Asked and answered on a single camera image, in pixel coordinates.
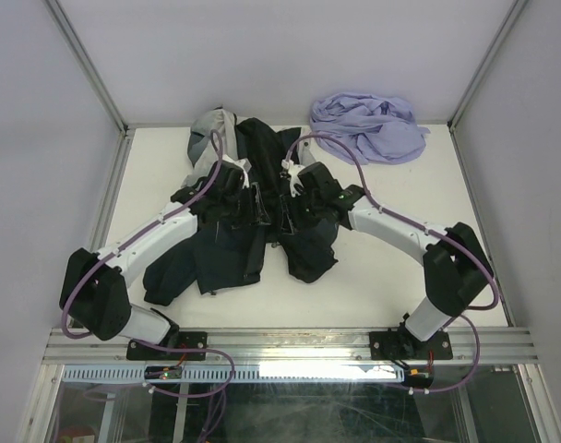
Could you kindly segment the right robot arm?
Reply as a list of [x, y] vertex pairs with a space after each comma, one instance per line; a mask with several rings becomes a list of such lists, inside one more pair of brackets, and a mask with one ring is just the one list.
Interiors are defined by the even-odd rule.
[[288, 233], [326, 219], [373, 236], [423, 267], [425, 297], [398, 328], [399, 349], [409, 357], [427, 351], [437, 332], [495, 284], [480, 241], [465, 223], [446, 228], [399, 214], [375, 202], [364, 186], [341, 187], [321, 162], [303, 166], [283, 161], [280, 189], [282, 228]]

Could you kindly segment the dark green grey jacket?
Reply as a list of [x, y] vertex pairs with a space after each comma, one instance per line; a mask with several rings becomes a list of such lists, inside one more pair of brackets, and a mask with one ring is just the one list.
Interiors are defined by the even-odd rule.
[[220, 133], [226, 154], [251, 164], [249, 174], [260, 185], [272, 224], [233, 226], [230, 221], [217, 221], [173, 246], [144, 273], [144, 299], [153, 305], [170, 305], [191, 284], [201, 293], [213, 293], [259, 282], [269, 243], [281, 246], [290, 275], [305, 283], [317, 281], [337, 262], [332, 248], [337, 224], [323, 220], [295, 235], [278, 231], [281, 161], [293, 143], [298, 145], [292, 150], [294, 162], [307, 166], [315, 160], [302, 139], [305, 131], [300, 127], [275, 130], [255, 117], [239, 120], [222, 108], [208, 111], [190, 126], [186, 152], [193, 171], [184, 180], [187, 186], [205, 176], [214, 164], [209, 139], [213, 130]]

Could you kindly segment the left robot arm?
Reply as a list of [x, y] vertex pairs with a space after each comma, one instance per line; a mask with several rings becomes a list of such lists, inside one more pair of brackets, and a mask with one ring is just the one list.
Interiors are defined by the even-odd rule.
[[102, 341], [127, 337], [144, 341], [159, 358], [178, 348], [173, 322], [134, 305], [128, 290], [160, 256], [214, 222], [246, 222], [256, 211], [257, 184], [247, 160], [225, 158], [191, 186], [178, 189], [156, 215], [120, 240], [96, 251], [80, 248], [67, 261], [59, 305], [62, 319], [73, 318], [84, 332]]

